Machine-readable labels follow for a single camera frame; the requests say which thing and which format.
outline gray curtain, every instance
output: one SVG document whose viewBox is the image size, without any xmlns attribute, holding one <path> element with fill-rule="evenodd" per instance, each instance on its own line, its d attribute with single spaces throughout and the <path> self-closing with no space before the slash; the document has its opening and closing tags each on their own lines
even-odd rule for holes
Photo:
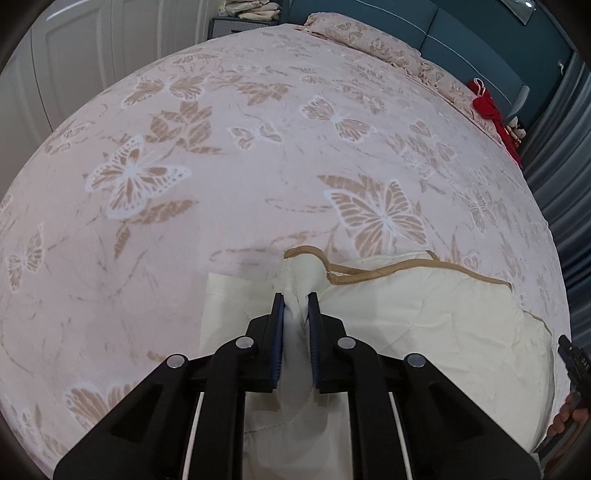
<svg viewBox="0 0 591 480">
<path fill-rule="evenodd" d="M 556 243 L 573 343 L 591 352 L 591 73 L 577 52 L 526 140 L 524 176 Z"/>
</svg>

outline red garment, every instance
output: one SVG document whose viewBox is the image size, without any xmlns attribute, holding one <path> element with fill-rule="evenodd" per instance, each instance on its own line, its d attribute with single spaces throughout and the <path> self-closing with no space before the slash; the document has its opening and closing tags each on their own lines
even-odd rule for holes
<svg viewBox="0 0 591 480">
<path fill-rule="evenodd" d="M 492 122 L 495 124 L 496 131 L 501 136 L 501 140 L 509 152 L 509 155 L 513 157 L 515 162 L 521 168 L 521 159 L 517 153 L 517 150 L 515 150 L 515 147 L 513 146 L 513 139 L 509 135 L 509 132 L 505 129 L 505 126 L 503 125 L 503 116 L 496 107 L 491 93 L 484 86 L 484 82 L 480 79 L 471 80 L 468 83 L 468 88 L 477 95 L 477 97 L 472 102 L 474 109 L 481 115 L 482 118 L 492 120 Z"/>
</svg>

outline upholstered headboard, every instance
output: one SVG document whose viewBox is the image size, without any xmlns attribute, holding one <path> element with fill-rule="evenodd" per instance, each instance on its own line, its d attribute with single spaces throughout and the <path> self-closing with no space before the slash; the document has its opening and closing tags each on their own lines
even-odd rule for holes
<svg viewBox="0 0 591 480">
<path fill-rule="evenodd" d="M 480 77 L 506 120 L 527 100 L 528 86 L 508 63 L 429 0 L 285 0 L 281 21 L 302 25 L 315 12 L 347 15 L 400 38 L 463 83 Z"/>
</svg>

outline silver rivet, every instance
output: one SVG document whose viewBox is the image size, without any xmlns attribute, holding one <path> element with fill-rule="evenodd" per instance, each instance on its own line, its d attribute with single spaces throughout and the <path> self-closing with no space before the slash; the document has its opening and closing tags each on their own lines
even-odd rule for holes
<svg viewBox="0 0 591 480">
<path fill-rule="evenodd" d="M 355 340 L 351 337 L 341 337 L 337 340 L 336 344 L 345 350 L 350 350 L 355 346 Z"/>
<path fill-rule="evenodd" d="M 250 348 L 255 344 L 255 341 L 250 337 L 240 337 L 236 340 L 236 346 L 238 348 Z"/>
<path fill-rule="evenodd" d="M 170 368 L 182 367 L 184 364 L 184 357 L 182 355 L 171 355 L 166 359 L 166 364 Z"/>
<path fill-rule="evenodd" d="M 411 355 L 409 355 L 407 358 L 407 362 L 411 367 L 414 368 L 422 368 L 427 365 L 427 360 L 419 353 L 411 353 Z"/>
</svg>

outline bed sheet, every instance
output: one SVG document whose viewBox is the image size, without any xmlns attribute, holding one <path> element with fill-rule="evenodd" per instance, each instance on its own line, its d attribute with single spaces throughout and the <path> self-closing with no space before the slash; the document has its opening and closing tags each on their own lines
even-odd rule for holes
<svg viewBox="0 0 591 480">
<path fill-rule="evenodd" d="M 547 222 L 486 128 L 403 69 L 262 28 L 113 85 L 2 201 L 0 405 L 27 452 L 51 475 L 167 355 L 197 356 L 209 272 L 271 278 L 301 244 L 432 250 L 569 334 Z"/>
</svg>

